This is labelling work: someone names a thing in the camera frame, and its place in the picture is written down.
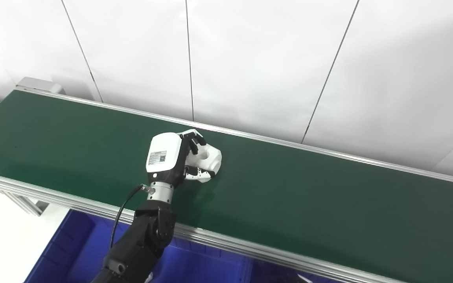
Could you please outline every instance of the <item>green conveyor belt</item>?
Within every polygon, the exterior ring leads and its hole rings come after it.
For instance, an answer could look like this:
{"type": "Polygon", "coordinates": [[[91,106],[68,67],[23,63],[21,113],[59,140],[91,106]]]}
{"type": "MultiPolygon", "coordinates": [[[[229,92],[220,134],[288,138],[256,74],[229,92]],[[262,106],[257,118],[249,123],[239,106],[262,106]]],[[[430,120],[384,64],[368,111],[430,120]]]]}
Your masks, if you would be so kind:
{"type": "MultiPolygon", "coordinates": [[[[120,206],[147,181],[151,138],[189,128],[13,91],[0,103],[0,176],[120,206]]],[[[453,282],[452,182],[201,133],[223,165],[178,188],[179,223],[402,281],[453,282]]]]}

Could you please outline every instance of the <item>white floor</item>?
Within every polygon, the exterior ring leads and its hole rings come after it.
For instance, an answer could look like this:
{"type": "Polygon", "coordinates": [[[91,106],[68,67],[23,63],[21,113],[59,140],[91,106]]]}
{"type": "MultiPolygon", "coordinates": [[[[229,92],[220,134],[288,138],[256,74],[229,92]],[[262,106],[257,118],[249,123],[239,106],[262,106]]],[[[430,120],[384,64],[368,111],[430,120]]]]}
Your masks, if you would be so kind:
{"type": "Polygon", "coordinates": [[[0,283],[22,283],[27,278],[68,210],[50,204],[36,217],[0,193],[0,283]]]}

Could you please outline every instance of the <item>cable connector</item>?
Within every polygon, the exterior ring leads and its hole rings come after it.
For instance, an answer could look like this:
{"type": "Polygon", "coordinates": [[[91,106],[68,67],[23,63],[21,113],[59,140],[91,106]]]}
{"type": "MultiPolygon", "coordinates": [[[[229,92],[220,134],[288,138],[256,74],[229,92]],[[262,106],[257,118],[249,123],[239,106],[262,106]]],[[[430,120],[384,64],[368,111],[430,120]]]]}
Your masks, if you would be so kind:
{"type": "Polygon", "coordinates": [[[147,186],[145,184],[141,184],[141,190],[147,192],[150,195],[153,195],[155,193],[155,188],[152,188],[151,186],[147,186]]]}

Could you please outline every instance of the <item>white wall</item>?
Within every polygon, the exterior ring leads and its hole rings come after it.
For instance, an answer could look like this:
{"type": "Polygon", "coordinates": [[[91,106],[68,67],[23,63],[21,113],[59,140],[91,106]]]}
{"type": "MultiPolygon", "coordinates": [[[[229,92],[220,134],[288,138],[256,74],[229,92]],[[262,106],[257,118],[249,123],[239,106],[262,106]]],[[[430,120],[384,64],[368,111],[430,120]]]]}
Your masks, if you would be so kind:
{"type": "Polygon", "coordinates": [[[323,87],[356,3],[0,0],[0,99],[28,75],[453,175],[453,2],[361,0],[323,87]]]}

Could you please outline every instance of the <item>robot finger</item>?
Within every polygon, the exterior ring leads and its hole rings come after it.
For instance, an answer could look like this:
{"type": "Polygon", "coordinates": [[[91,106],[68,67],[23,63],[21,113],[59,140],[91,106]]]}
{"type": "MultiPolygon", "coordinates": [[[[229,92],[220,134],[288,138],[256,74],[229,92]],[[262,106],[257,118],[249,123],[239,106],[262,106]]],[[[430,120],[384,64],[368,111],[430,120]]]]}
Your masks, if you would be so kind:
{"type": "Polygon", "coordinates": [[[185,167],[185,179],[187,180],[211,179],[214,176],[216,176],[216,173],[214,171],[209,171],[190,165],[187,165],[185,167]]]}

